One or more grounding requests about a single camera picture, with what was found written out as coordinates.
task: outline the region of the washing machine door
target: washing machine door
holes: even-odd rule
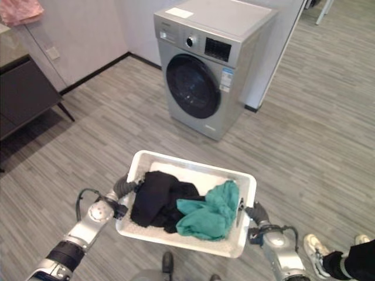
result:
[[[189,54],[173,57],[166,68],[166,80],[173,98],[189,115],[204,119],[220,104],[220,90],[210,69]]]

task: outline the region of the shoe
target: shoe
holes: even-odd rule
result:
[[[359,244],[363,244],[363,243],[367,243],[367,242],[370,242],[370,238],[365,234],[357,235],[354,239],[355,245],[359,245]]]
[[[173,273],[173,255],[171,252],[165,252],[162,261],[162,272],[172,274]]]
[[[219,275],[214,274],[211,276],[210,281],[221,281],[221,278]]]
[[[321,279],[330,277],[323,268],[323,257],[328,255],[329,251],[320,240],[314,234],[308,234],[304,237],[304,248],[316,275]]]

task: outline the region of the silver washing machine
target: silver washing machine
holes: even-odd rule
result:
[[[155,13],[171,117],[220,140],[244,109],[255,45],[276,13],[234,0],[188,0]]]

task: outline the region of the black clothing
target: black clothing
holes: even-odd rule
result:
[[[323,267],[331,277],[339,280],[350,280],[340,268],[342,252],[332,252],[323,257]],[[352,246],[345,260],[348,274],[358,281],[375,280],[375,240]]]
[[[177,199],[202,200],[192,183],[179,181],[162,172],[147,172],[145,181],[135,196],[130,218],[142,227],[164,227],[168,233],[177,232],[176,224],[183,217],[177,209]]]

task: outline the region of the teal towel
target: teal towel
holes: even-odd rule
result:
[[[177,223],[177,232],[183,236],[216,241],[225,238],[236,218],[240,191],[228,180],[211,189],[206,201],[177,200],[177,209],[185,216]]]

